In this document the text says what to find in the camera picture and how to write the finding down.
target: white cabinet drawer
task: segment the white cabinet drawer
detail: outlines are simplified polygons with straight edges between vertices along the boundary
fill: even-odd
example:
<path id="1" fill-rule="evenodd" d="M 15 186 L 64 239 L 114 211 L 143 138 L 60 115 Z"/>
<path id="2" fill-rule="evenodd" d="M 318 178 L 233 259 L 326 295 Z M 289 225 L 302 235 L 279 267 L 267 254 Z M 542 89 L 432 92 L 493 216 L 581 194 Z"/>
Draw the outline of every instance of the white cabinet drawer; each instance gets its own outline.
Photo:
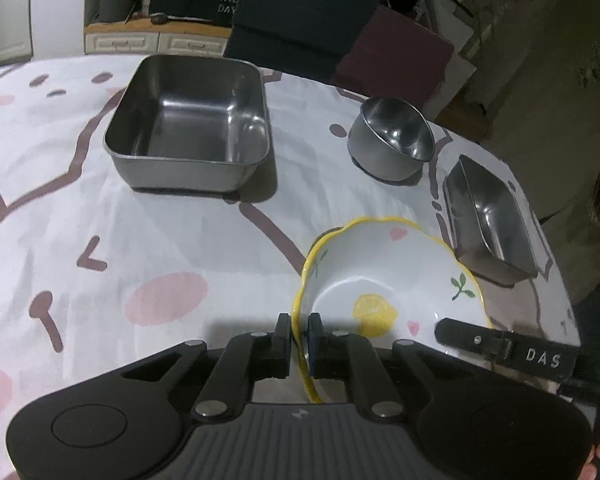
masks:
<path id="1" fill-rule="evenodd" d="M 190 56 L 222 56 L 225 44 L 224 38 L 162 32 L 158 42 L 158 52 Z"/>
<path id="2" fill-rule="evenodd" d="M 120 32 L 117 34 L 87 34 L 84 37 L 86 54 L 110 54 L 111 52 L 156 52 L 157 32 Z"/>

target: maroon cloth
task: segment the maroon cloth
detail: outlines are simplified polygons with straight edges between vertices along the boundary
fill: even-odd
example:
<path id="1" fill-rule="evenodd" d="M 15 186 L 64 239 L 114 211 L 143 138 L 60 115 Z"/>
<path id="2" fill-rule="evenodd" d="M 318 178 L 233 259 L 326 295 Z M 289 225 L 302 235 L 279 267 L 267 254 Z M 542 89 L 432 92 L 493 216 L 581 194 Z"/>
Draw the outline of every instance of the maroon cloth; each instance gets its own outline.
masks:
<path id="1" fill-rule="evenodd" d="M 330 83 L 365 96 L 398 97 L 416 108 L 444 79 L 454 48 L 413 20 L 378 6 Z"/>

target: brown line pattern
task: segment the brown line pattern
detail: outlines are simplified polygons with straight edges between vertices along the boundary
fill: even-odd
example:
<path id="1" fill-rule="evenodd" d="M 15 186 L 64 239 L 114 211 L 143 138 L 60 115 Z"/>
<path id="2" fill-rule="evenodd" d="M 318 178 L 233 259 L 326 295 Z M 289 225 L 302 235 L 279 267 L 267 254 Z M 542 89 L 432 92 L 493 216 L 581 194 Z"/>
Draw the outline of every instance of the brown line pattern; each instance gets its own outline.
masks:
<path id="1" fill-rule="evenodd" d="M 347 92 L 346 90 L 338 86 L 336 86 L 335 89 L 338 92 L 338 94 L 340 94 L 342 97 L 346 97 L 347 99 L 351 99 L 352 101 L 357 101 L 359 103 L 363 103 L 366 101 L 366 97 L 353 94 L 352 92 Z"/>
<path id="2" fill-rule="evenodd" d="M 238 208 L 242 216 L 255 225 L 278 248 L 298 275 L 301 275 L 305 257 L 291 239 L 253 204 L 240 202 Z"/>
<path id="3" fill-rule="evenodd" d="M 331 132 L 331 135 L 340 137 L 341 139 L 344 139 L 344 137 L 348 135 L 347 131 L 340 124 L 332 124 L 329 126 L 329 131 Z"/>
<path id="4" fill-rule="evenodd" d="M 102 118 L 107 113 L 112 111 L 116 106 L 118 106 L 122 94 L 123 90 L 111 97 L 111 99 L 109 99 L 104 105 L 104 108 L 95 117 L 89 119 L 87 125 L 83 128 L 80 134 L 78 134 L 78 139 L 75 143 L 74 158 L 72 158 L 71 162 L 69 163 L 69 168 L 67 171 L 59 176 L 56 176 L 46 184 L 43 184 L 42 186 L 25 193 L 9 205 L 5 204 L 4 198 L 0 193 L 0 222 L 7 218 L 8 215 L 16 211 L 16 209 L 21 208 L 32 200 L 58 191 L 59 189 L 74 183 L 80 178 L 82 174 L 82 165 L 84 164 L 84 161 L 87 158 L 87 152 L 89 151 L 91 136 L 100 124 Z"/>
<path id="5" fill-rule="evenodd" d="M 44 83 L 47 79 L 49 79 L 49 74 L 40 74 L 35 76 L 31 81 L 29 81 L 29 88 L 37 88 L 42 83 Z"/>
<path id="6" fill-rule="evenodd" d="M 52 90 L 46 96 L 47 97 L 58 97 L 61 95 L 66 95 L 66 90 L 64 88 L 58 88 L 56 90 Z"/>
<path id="7" fill-rule="evenodd" d="M 42 322 L 42 326 L 45 327 L 54 351 L 59 354 L 64 348 L 64 345 L 62 344 L 62 338 L 58 332 L 58 327 L 49 313 L 53 300 L 54 295 L 51 291 L 43 290 L 40 292 L 33 298 L 33 301 L 31 301 L 31 305 L 29 306 L 29 317 L 31 319 L 39 319 Z"/>
<path id="8" fill-rule="evenodd" d="M 453 249 L 453 245 L 451 244 L 451 238 L 449 237 L 449 231 L 446 228 L 445 219 L 442 218 L 440 213 L 436 213 L 436 220 L 438 220 L 438 227 L 440 227 L 440 234 L 442 234 L 442 239 L 445 241 L 445 244 L 449 246 L 449 248 Z"/>
<path id="9" fill-rule="evenodd" d="M 11 72 L 13 72 L 14 70 L 17 70 L 23 66 L 25 66 L 26 63 L 18 63 L 10 68 L 8 68 L 7 70 L 5 70 L 4 72 L 0 73 L 0 79 L 2 79 L 4 76 L 6 76 L 7 74 L 10 74 Z"/>
<path id="10" fill-rule="evenodd" d="M 542 275 L 544 280 L 546 282 L 548 282 L 549 281 L 549 272 L 551 271 L 551 267 L 554 264 L 554 258 L 552 257 L 551 251 L 549 251 L 549 249 L 546 246 L 546 243 L 544 242 L 544 233 L 542 232 L 542 228 L 538 224 L 538 219 L 536 218 L 536 214 L 534 213 L 534 210 L 531 207 L 531 202 L 529 202 L 529 214 L 531 215 L 531 221 L 534 223 L 534 226 L 536 227 L 536 231 L 538 231 L 538 236 L 540 237 L 540 242 L 542 243 L 542 248 L 544 249 L 544 252 L 546 253 L 546 257 L 547 257 L 547 261 L 544 264 L 544 270 L 538 269 L 538 271 L 540 272 L 540 274 Z"/>
<path id="11" fill-rule="evenodd" d="M 536 302 L 536 324 L 538 325 L 538 330 L 540 331 L 540 337 L 542 339 L 547 339 L 546 334 L 542 329 L 542 325 L 540 324 L 540 297 L 538 296 L 538 290 L 536 289 L 534 280 L 529 279 L 529 283 L 531 284 L 531 290 L 534 293 L 534 301 Z"/>
<path id="12" fill-rule="evenodd" d="M 76 261 L 76 265 L 78 267 L 82 267 L 83 269 L 97 270 L 98 272 L 102 272 L 103 270 L 107 270 L 107 263 L 102 260 L 95 260 L 91 258 L 93 251 L 96 250 L 96 247 L 100 243 L 99 236 L 92 236 L 91 240 L 85 247 L 84 251 L 80 256 L 78 256 L 78 260 Z"/>
<path id="13" fill-rule="evenodd" d="M 451 136 L 449 131 L 446 128 L 442 129 L 445 131 L 445 136 L 436 142 L 433 157 L 429 161 L 429 186 L 431 190 L 431 196 L 436 200 L 440 197 L 440 192 L 438 191 L 438 157 L 440 156 L 442 148 L 444 148 L 448 143 L 454 141 L 454 138 Z"/>
<path id="14" fill-rule="evenodd" d="M 282 79 L 282 72 L 280 72 L 279 70 L 274 70 L 271 74 L 268 75 L 262 75 L 262 80 L 264 81 L 264 83 L 275 83 L 277 81 L 280 81 Z"/>
<path id="15" fill-rule="evenodd" d="M 101 72 L 98 75 L 93 76 L 93 78 L 91 79 L 91 82 L 94 85 L 100 85 L 102 83 L 106 83 L 112 77 L 113 77 L 113 74 L 111 72 Z"/>

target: lemon pattern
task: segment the lemon pattern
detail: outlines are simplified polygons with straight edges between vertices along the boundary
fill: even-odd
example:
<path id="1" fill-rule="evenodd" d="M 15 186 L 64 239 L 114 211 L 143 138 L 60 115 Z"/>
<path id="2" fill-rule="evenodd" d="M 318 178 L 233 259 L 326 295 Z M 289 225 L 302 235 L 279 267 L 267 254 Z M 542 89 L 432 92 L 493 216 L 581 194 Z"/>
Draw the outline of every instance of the lemon pattern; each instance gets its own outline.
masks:
<path id="1" fill-rule="evenodd" d="M 353 317 L 360 320 L 360 335 L 378 337 L 394 325 L 398 311 L 378 294 L 362 294 L 353 303 Z"/>

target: grey textured grip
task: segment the grey textured grip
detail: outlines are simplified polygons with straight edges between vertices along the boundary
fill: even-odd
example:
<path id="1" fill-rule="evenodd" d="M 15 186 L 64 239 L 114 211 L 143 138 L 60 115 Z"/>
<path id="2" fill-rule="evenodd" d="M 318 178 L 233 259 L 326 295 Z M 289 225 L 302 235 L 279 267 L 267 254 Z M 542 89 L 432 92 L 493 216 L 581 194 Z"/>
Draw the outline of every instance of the grey textured grip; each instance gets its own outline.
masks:
<path id="1" fill-rule="evenodd" d="M 248 404 L 197 428 L 154 480 L 448 480 L 405 430 L 353 404 Z"/>

